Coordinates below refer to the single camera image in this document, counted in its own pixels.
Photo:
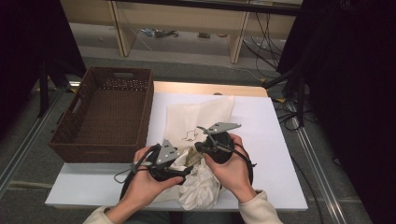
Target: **cable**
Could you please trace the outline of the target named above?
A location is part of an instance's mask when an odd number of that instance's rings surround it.
[[[155,145],[155,146],[153,146],[153,147],[151,147],[151,148],[149,148],[146,152],[145,152],[145,154],[140,158],[140,160],[136,163],[136,164],[131,164],[131,168],[129,168],[129,169],[127,169],[127,170],[124,170],[124,171],[121,171],[121,172],[119,172],[118,174],[116,174],[116,175],[114,175],[114,180],[116,181],[116,182],[118,182],[119,184],[123,184],[123,183],[125,183],[125,181],[126,181],[126,179],[128,178],[125,178],[123,181],[119,181],[118,179],[117,179],[117,176],[119,176],[119,175],[122,175],[122,174],[124,174],[124,173],[126,173],[126,172],[128,172],[128,171],[131,171],[131,172],[133,172],[134,174],[136,174],[137,172],[139,172],[139,171],[143,171],[143,170],[148,170],[148,169],[137,169],[137,168],[139,168],[139,166],[140,166],[140,164],[142,164],[142,162],[145,160],[145,158],[149,155],[149,153],[151,153],[152,151],[154,151],[157,147],[159,147],[159,148],[161,148],[161,145],[160,144],[157,144],[157,145]]]
[[[276,68],[277,68],[276,60],[274,60],[274,55],[273,55],[273,53],[272,53],[271,46],[270,46],[270,44],[269,44],[269,41],[268,41],[267,38],[266,38],[266,32],[267,32],[267,30],[268,30],[268,24],[269,24],[268,22],[269,22],[269,21],[267,20],[267,27],[266,27],[265,32],[264,32],[264,30],[262,29],[262,23],[260,22],[259,14],[256,12],[255,15],[256,15],[257,22],[258,22],[259,25],[260,25],[260,29],[262,30],[262,43],[260,44],[260,46],[262,46],[262,44],[264,43],[264,40],[266,40],[268,47],[270,47],[271,57],[272,57],[272,59],[273,59],[273,61],[274,61],[273,67],[276,69]]]
[[[262,46],[260,46],[260,44],[257,43],[257,42],[253,39],[253,36],[251,36],[250,39],[251,39],[251,41],[252,41],[255,45],[259,46],[259,48],[261,48],[261,49],[263,49],[263,50],[265,50],[265,51],[271,52],[271,50],[266,49],[266,48],[263,48]],[[275,55],[277,55],[277,56],[280,56],[280,55],[281,55],[281,54],[278,53],[278,52],[273,52],[273,53],[274,53]]]
[[[285,106],[286,106],[286,103],[287,103],[287,102],[290,102],[290,101],[293,101],[293,102],[294,102],[293,99],[286,99],[285,102],[280,103],[277,107],[275,107],[275,111],[284,111],[284,112],[287,112],[287,114],[277,117],[278,119],[282,119],[282,120],[279,122],[279,124],[280,124],[280,123],[284,123],[285,129],[288,130],[288,131],[296,131],[296,130],[298,130],[298,129],[300,128],[300,126],[297,127],[297,128],[291,128],[291,127],[289,127],[288,124],[287,124],[287,122],[288,122],[290,119],[293,119],[294,117],[297,116],[297,112],[296,112],[296,111],[291,111],[290,109],[288,109],[288,108],[285,107]],[[308,118],[304,117],[304,115],[305,115],[305,114],[308,114],[308,113],[314,113],[314,110],[313,110],[313,109],[306,109],[306,110],[303,112],[303,119],[304,119],[304,120],[307,120],[307,121],[309,121],[309,122],[311,122],[311,123],[318,124],[317,121],[312,120],[312,119],[308,119]]]
[[[315,194],[314,189],[313,189],[312,186],[311,186],[311,183],[308,181],[308,178],[306,177],[305,173],[303,172],[303,169],[300,167],[300,165],[297,163],[297,161],[296,161],[291,155],[290,155],[290,157],[291,157],[291,160],[293,161],[294,165],[297,166],[298,170],[300,171],[301,175],[303,176],[306,185],[309,187],[309,189],[310,189],[311,192],[312,192],[312,196],[314,197],[315,204],[317,205],[317,209],[318,209],[318,213],[319,213],[319,218],[320,218],[320,223],[323,224],[323,223],[324,223],[323,214],[322,214],[321,209],[320,209],[320,206],[319,206],[319,202],[318,202],[317,195]]]
[[[266,26],[265,30],[267,32],[267,41],[269,41],[268,44],[270,45],[270,47],[272,44],[280,53],[282,53],[282,50],[276,46],[276,44],[272,41],[272,39],[270,37],[270,27],[269,27],[270,19],[271,19],[271,14],[267,14],[267,26]]]
[[[247,171],[248,171],[248,178],[250,181],[250,184],[253,183],[253,167],[256,166],[256,164],[253,164],[249,158],[249,155],[247,153],[247,151],[245,150],[245,148],[243,146],[241,146],[240,144],[235,144],[236,146],[241,147],[245,153],[247,154],[246,156],[242,153],[240,153],[238,150],[236,150],[235,148],[229,147],[227,145],[224,145],[222,143],[220,143],[219,141],[215,141],[215,139],[212,137],[212,135],[207,131],[206,128],[201,127],[201,126],[197,126],[198,129],[201,129],[205,134],[207,134],[207,137],[209,137],[210,141],[212,141],[213,147],[224,147],[227,148],[228,150],[230,150],[232,153],[235,153],[236,155],[238,155],[242,160],[245,161],[246,165],[247,165]]]
[[[260,54],[258,54],[257,52],[255,52],[253,49],[251,49],[251,48],[248,46],[248,44],[246,43],[245,40],[243,40],[243,43],[244,43],[245,46],[246,46],[252,53],[254,53],[257,57],[259,57],[260,59],[262,59],[263,61],[265,61],[266,63],[268,63],[271,67],[273,67],[273,68],[276,69],[276,66],[275,66],[275,65],[273,65],[273,64],[270,63],[270,62],[268,62],[268,60],[266,60],[265,58],[263,58]]]
[[[264,42],[264,40],[266,40],[267,45],[268,45],[268,47],[270,48],[271,57],[272,57],[273,60],[274,60],[275,66],[277,67],[278,61],[277,61],[276,56],[275,56],[274,53],[273,53],[274,51],[272,50],[272,47],[271,47],[271,41],[269,40],[269,22],[270,22],[270,14],[266,14],[266,15],[267,15],[267,23],[266,23],[266,27],[265,27],[265,32],[264,32],[264,30],[262,29],[262,23],[260,22],[259,14],[256,12],[255,15],[256,15],[257,22],[259,23],[260,28],[261,28],[261,30],[262,30],[262,34],[263,34],[262,43]]]
[[[144,46],[146,46],[146,48],[148,48],[150,51],[154,51],[151,47],[149,47],[148,44],[146,44],[146,42],[145,42],[145,41],[138,35],[138,33],[132,28],[131,24],[130,24],[129,21],[127,20],[127,17],[126,17],[126,15],[125,15],[125,13],[124,13],[123,3],[120,3],[120,7],[122,7],[122,9],[121,9],[120,11],[121,11],[123,17],[125,18],[125,20],[126,20],[126,22],[127,22],[127,24],[128,24],[128,28],[129,28],[128,30],[129,30],[130,32],[132,32],[132,34],[135,35],[135,36],[137,37],[137,39],[139,39],[139,41],[140,41]],[[156,58],[158,59],[158,61],[162,61],[162,62],[183,63],[183,62],[172,61],[172,60],[164,60],[164,59],[160,59],[160,58],[158,58],[158,57],[156,57]],[[202,64],[202,63],[184,63],[184,64]],[[260,82],[262,82],[262,81],[261,81],[258,77],[256,77],[253,73],[251,73],[250,71],[245,70],[245,69],[232,68],[232,67],[229,67],[229,66],[226,66],[226,65],[211,65],[211,66],[222,66],[222,67],[226,67],[226,68],[229,68],[229,69],[232,69],[232,70],[235,70],[235,71],[247,72],[247,73],[249,73],[252,77],[254,77],[255,79],[257,79],[257,80],[259,80]]]

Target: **gray floor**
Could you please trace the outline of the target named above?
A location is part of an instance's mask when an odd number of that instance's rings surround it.
[[[154,71],[156,80],[208,82],[224,84],[240,84],[260,86],[261,78],[270,80],[278,76],[271,66],[256,60],[247,48],[241,49],[238,64],[231,64],[225,37],[212,34],[210,38],[197,37],[195,33],[179,32],[178,37],[162,38],[138,35],[131,54],[121,58],[112,27],[86,26],[71,24],[78,46],[85,64],[88,66],[132,66],[149,67]],[[250,36],[247,43],[252,47]],[[274,40],[279,48],[283,40]],[[280,97],[282,85],[271,88],[271,97]],[[48,147],[52,131],[62,112],[73,97],[73,93],[65,93],[61,103],[54,108],[45,124],[44,131],[38,136],[27,158],[13,181],[0,200],[0,223],[81,223],[92,211],[90,209],[55,209],[44,205],[44,201],[62,167],[62,160]],[[274,103],[276,108],[283,105]],[[18,121],[9,131],[8,136],[0,143],[0,172],[6,169],[14,152],[21,144],[24,136],[36,120],[38,112],[38,91],[32,90],[32,97],[21,112]],[[279,116],[284,115],[282,109],[277,110]],[[350,184],[342,166],[332,161],[332,148],[320,129],[314,114],[306,114],[305,131],[318,161],[330,182],[337,202],[340,204],[347,223],[371,223],[370,218],[361,204],[359,196]],[[299,135],[295,131],[288,131],[281,124],[290,155],[297,161],[303,173],[296,166],[308,210],[304,212],[279,212],[284,223],[320,223],[319,211],[323,215],[324,223],[334,223],[326,200],[322,196],[315,174],[304,153]]]

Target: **white table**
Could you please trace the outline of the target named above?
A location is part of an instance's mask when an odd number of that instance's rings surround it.
[[[155,92],[147,145],[163,141],[168,105],[201,103],[219,97],[223,96]],[[242,124],[241,128],[230,133],[242,136],[251,160],[257,163],[253,188],[264,189],[277,210],[306,210],[307,204],[271,99],[235,96],[231,122]],[[128,168],[129,164],[121,163],[65,163],[46,204],[56,207],[114,205],[120,197],[122,184],[113,177]],[[125,177],[126,174],[120,175],[119,179]],[[152,203],[146,209],[183,210],[177,202]],[[230,191],[226,191],[219,196],[218,203],[212,209],[236,211],[237,200]]]

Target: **crumpled white fabric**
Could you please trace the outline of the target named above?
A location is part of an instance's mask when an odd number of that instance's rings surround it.
[[[201,164],[194,167],[192,175],[186,176],[186,182],[179,188],[178,201],[186,210],[194,208],[211,208],[218,201],[220,183],[201,159]]]
[[[207,135],[196,126],[209,128],[216,122],[230,121],[234,97],[226,96],[201,104],[169,105],[164,137],[177,147],[181,156],[171,165],[173,169],[186,168],[188,149],[195,142],[205,141]],[[201,159],[186,176],[183,186],[174,186],[162,192],[154,202],[177,200],[185,210],[211,208],[220,194],[220,184],[210,168]]]

